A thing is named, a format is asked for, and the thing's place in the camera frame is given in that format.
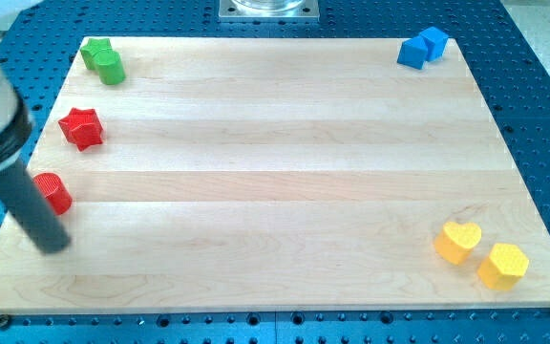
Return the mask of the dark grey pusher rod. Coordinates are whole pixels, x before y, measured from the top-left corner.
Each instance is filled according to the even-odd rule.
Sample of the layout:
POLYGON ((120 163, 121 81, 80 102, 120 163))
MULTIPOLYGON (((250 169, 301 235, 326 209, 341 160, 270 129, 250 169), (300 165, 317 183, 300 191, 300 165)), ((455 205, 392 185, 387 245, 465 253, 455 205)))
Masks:
POLYGON ((71 243, 20 160, 0 171, 0 201, 42 253, 60 252, 71 243))

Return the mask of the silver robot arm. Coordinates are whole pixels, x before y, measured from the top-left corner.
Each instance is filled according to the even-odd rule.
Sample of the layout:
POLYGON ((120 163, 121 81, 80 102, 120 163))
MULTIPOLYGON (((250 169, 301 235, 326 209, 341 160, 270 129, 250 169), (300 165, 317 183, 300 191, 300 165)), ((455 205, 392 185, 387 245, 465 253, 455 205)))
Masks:
MULTIPOLYGON (((39 0, 0 0, 0 17, 35 6, 39 0)), ((71 238, 20 160, 32 132, 32 117, 0 67, 0 201, 45 254, 67 247, 71 238)))

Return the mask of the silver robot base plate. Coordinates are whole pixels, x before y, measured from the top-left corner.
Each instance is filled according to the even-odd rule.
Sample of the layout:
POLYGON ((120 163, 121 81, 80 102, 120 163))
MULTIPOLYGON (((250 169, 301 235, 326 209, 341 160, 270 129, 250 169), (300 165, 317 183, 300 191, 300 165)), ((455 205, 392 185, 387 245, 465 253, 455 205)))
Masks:
POLYGON ((320 18, 318 0, 219 0, 221 21, 315 21, 320 18))

